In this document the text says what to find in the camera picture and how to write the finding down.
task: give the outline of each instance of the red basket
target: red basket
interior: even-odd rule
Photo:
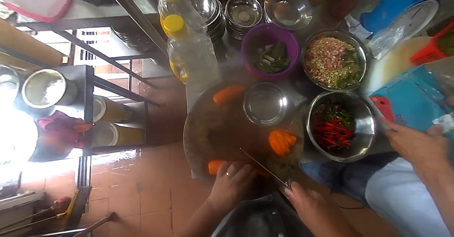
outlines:
[[[410,58],[411,62],[414,63],[415,65],[422,65],[425,63],[433,62],[435,60],[446,58],[447,55],[438,48],[437,39],[445,35],[452,28],[454,28],[454,21],[452,21],[443,30],[441,30],[435,36],[433,36],[426,47],[424,47],[415,55],[413,55]]]

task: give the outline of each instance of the stainless steel table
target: stainless steel table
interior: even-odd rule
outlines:
[[[309,37],[313,32],[320,29],[339,28],[340,26],[342,26],[342,22],[329,15],[326,10],[326,5],[320,5],[314,8],[313,18],[310,24],[301,30],[295,31],[294,34],[300,45],[302,45],[307,37]],[[250,75],[243,65],[241,58],[241,41],[230,37],[230,35],[226,32],[222,41],[214,44],[214,49],[223,80],[260,82],[260,80]],[[302,65],[300,65],[296,71],[290,75],[290,77],[271,82],[283,89],[289,100],[299,110],[303,122],[306,121],[310,102],[321,92],[325,91],[311,82],[311,80],[304,73]],[[198,96],[187,90],[186,98],[188,103],[188,113],[190,113],[191,108],[196,102]],[[387,138],[382,134],[377,134],[376,140],[370,148],[369,153],[375,154],[390,151],[393,151],[393,149],[389,145]],[[316,150],[309,140],[309,136],[305,132],[304,155],[301,158],[300,163],[304,164],[314,161],[328,160],[329,159],[327,157],[323,156]]]

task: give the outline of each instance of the knife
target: knife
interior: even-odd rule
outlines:
[[[271,174],[273,177],[277,178],[277,180],[279,180],[279,182],[281,182],[282,184],[284,184],[286,187],[288,187],[290,190],[292,190],[292,188],[287,184],[285,183],[284,181],[282,181],[280,178],[278,178],[276,175],[274,175],[270,170],[268,170],[264,165],[262,165],[261,163],[259,163],[255,158],[253,158],[250,154],[248,154],[244,149],[240,148],[241,151],[243,151],[245,154],[247,154],[248,157],[250,157],[251,159],[254,160],[254,162],[256,162],[258,165],[260,165],[262,168],[264,168],[269,174]]]

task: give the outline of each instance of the hand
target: hand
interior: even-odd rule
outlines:
[[[218,169],[216,182],[207,199],[217,211],[228,213],[244,198],[257,170],[242,162],[224,162]]]
[[[381,118],[390,129],[385,130],[391,146],[416,169],[437,168],[448,162],[449,140],[442,136],[442,127],[432,125],[427,133]]]
[[[360,234],[348,223],[341,211],[320,193],[292,182],[285,189],[298,216],[316,237],[353,237]]]

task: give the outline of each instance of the weighing scale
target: weighing scale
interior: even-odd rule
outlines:
[[[361,14],[361,24],[372,33],[405,26],[403,40],[416,35],[434,18],[437,0],[383,0],[370,13]]]

